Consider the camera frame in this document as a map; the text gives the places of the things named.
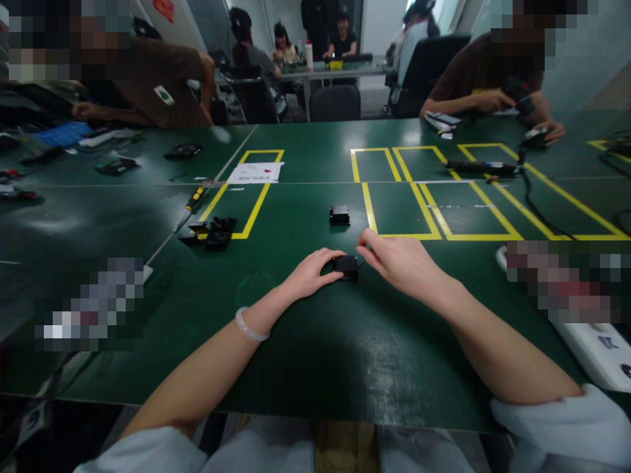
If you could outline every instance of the white power strip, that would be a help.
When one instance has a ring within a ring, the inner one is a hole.
[[[631,393],[631,346],[609,323],[552,324],[601,388]]]

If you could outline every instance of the white sleeve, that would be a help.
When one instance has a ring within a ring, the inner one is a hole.
[[[516,406],[493,399],[495,419],[519,436],[529,455],[547,454],[631,468],[631,422],[600,389],[583,385],[584,395],[541,405]]]
[[[161,427],[143,430],[115,443],[94,461],[74,473],[200,472],[207,456],[179,430]]]

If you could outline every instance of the white label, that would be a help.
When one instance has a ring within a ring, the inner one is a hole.
[[[173,105],[175,103],[173,97],[171,97],[169,92],[167,92],[163,86],[159,85],[153,90],[156,94],[158,94],[158,97],[162,99],[162,102],[166,103],[167,105]]]

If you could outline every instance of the green table surface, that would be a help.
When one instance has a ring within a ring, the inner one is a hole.
[[[533,200],[576,235],[628,239],[611,222],[631,202],[631,187],[596,160],[598,151],[588,142],[629,127],[631,120],[614,112],[559,119],[567,136],[529,156]],[[263,185],[212,189],[193,217],[199,219],[212,202],[210,217],[236,217],[242,239],[226,252],[204,253],[171,238],[151,263],[154,274],[128,313],[126,330],[108,341],[107,351],[87,358],[60,398],[142,404],[239,307],[282,282],[308,253],[326,246],[353,254],[358,235],[371,223],[367,196],[382,235],[421,235],[441,267],[577,382],[586,382],[550,322],[495,262],[502,240],[546,238],[524,210],[521,180],[497,186],[453,183],[435,148],[399,149],[436,146],[446,159],[466,159],[465,149],[479,160],[512,160],[497,144],[515,149],[524,132],[507,117],[463,123],[452,141],[419,120],[152,130],[144,141],[119,149],[141,164],[120,177],[93,169],[112,158],[107,149],[65,154],[28,169],[15,155],[0,156],[2,168],[32,171],[19,185],[45,198],[40,204],[0,206],[0,261],[22,263],[0,264],[0,279],[12,298],[10,310],[28,319],[4,342],[0,391],[34,395],[60,359],[59,353],[36,350],[34,324],[59,309],[64,298],[78,296],[80,284],[88,282],[90,271],[102,269],[105,258],[149,259],[181,218],[199,183],[195,177],[217,177],[234,157],[218,176],[226,180],[248,151],[258,151],[248,154],[248,162],[274,161],[282,151],[280,182],[263,195]],[[203,153],[186,162],[163,159],[173,146],[190,142],[202,144]],[[407,182],[406,170],[425,184]],[[186,176],[169,182],[182,173]],[[429,197],[433,204],[425,200]],[[329,226],[332,205],[350,208],[349,227]],[[631,413],[631,396],[609,395]],[[294,304],[219,410],[493,431],[498,426],[489,398],[448,325],[366,265],[359,284],[335,283]]]

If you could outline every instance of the screwdriver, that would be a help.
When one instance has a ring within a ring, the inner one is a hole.
[[[186,212],[184,213],[184,216],[182,217],[182,220],[179,222],[178,226],[175,227],[175,229],[173,230],[174,233],[177,233],[180,230],[182,230],[182,227],[190,218],[190,216],[193,214],[193,210],[195,209],[195,207],[197,206],[197,204],[199,203],[199,201],[201,200],[202,196],[204,195],[206,190],[209,188],[209,186],[210,186],[210,181],[204,181],[204,183],[200,187],[198,187],[197,190],[193,193],[188,203],[184,206],[184,208],[186,209]]]

